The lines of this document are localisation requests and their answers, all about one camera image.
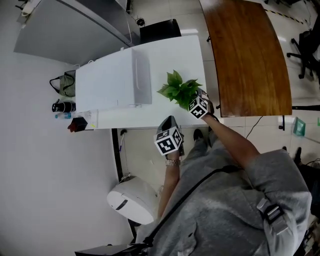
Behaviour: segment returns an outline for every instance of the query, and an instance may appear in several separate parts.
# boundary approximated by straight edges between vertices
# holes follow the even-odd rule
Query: black and white marker cube
[[[177,127],[172,127],[154,135],[154,143],[162,156],[177,151],[181,142],[182,137]]]
[[[208,104],[200,96],[197,96],[189,104],[189,112],[197,119],[202,118],[206,113],[208,113]]]

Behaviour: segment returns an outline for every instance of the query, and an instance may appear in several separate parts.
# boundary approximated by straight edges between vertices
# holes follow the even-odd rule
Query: shoe
[[[296,153],[295,153],[295,157],[293,159],[294,163],[297,166],[299,166],[301,164],[301,152],[302,152],[301,147],[298,147],[298,149],[296,150]]]
[[[196,141],[197,139],[199,139],[199,138],[203,138],[204,137],[204,135],[202,134],[202,132],[200,131],[200,129],[195,129],[194,130],[194,133],[193,133],[193,139],[194,139],[194,141]]]

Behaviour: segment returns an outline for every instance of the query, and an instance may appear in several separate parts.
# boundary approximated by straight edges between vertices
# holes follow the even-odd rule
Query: white wall
[[[110,131],[71,134],[54,119],[49,79],[70,67],[13,53],[17,3],[0,0],[0,251],[73,256],[128,243],[127,220],[106,201],[117,183]]]

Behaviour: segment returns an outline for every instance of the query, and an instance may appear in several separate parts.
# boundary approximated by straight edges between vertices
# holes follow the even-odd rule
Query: gray cabinet
[[[138,25],[116,0],[42,0],[14,51],[83,65],[139,43]]]

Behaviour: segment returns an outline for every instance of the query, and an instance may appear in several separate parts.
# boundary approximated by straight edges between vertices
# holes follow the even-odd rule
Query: green plant
[[[175,70],[173,73],[167,72],[167,84],[157,92],[172,100],[176,100],[176,104],[188,110],[188,106],[196,97],[196,91],[202,84],[197,83],[198,79],[191,79],[183,83],[181,76]]]

